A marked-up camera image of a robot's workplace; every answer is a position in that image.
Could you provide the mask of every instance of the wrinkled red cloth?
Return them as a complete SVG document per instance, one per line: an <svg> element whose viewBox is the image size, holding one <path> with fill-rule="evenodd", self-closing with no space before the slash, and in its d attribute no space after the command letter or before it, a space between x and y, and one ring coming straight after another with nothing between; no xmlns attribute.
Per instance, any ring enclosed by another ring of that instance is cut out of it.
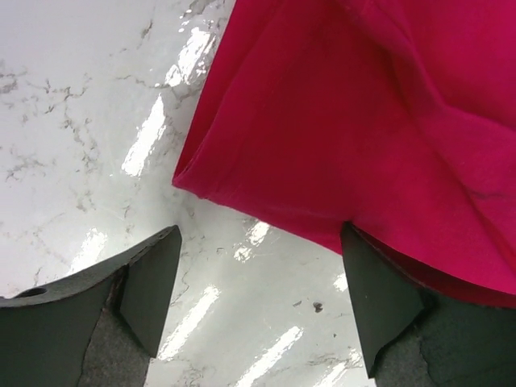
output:
<svg viewBox="0 0 516 387"><path fill-rule="evenodd" d="M515 16L238 0L173 184L336 252L351 220L437 290L516 307Z"/></svg>

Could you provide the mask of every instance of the dark speck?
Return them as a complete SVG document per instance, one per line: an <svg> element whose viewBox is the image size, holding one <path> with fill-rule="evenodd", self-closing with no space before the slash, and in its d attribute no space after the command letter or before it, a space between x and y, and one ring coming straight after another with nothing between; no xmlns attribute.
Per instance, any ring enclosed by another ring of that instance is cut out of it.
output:
<svg viewBox="0 0 516 387"><path fill-rule="evenodd" d="M321 302L314 302L314 308L315 308L315 313L320 313L323 311L323 304Z"/></svg>

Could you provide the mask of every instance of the marble countertop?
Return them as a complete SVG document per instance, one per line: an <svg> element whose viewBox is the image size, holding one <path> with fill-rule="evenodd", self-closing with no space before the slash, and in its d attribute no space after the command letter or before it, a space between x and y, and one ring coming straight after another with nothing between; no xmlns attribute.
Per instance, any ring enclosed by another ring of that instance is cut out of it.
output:
<svg viewBox="0 0 516 387"><path fill-rule="evenodd" d="M148 386L374 385L339 256L170 185L234 1L2 4L0 296L178 224Z"/></svg>

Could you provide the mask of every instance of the white marble surface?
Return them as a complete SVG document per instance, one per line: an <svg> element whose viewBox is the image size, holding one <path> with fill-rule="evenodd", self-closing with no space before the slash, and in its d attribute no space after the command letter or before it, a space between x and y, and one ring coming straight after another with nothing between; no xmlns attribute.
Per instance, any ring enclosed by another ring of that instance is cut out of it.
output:
<svg viewBox="0 0 516 387"><path fill-rule="evenodd" d="M177 223L148 386L372 385L339 256L170 185L233 2L2 2L0 295Z"/></svg>

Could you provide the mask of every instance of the pink fabric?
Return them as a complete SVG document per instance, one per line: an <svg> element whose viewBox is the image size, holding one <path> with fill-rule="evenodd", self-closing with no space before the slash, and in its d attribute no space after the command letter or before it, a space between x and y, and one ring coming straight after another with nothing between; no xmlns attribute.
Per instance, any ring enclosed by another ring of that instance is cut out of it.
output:
<svg viewBox="0 0 516 387"><path fill-rule="evenodd" d="M515 16L514 0L238 0L173 183L336 252L352 220L509 305L481 295L516 295Z"/></svg>

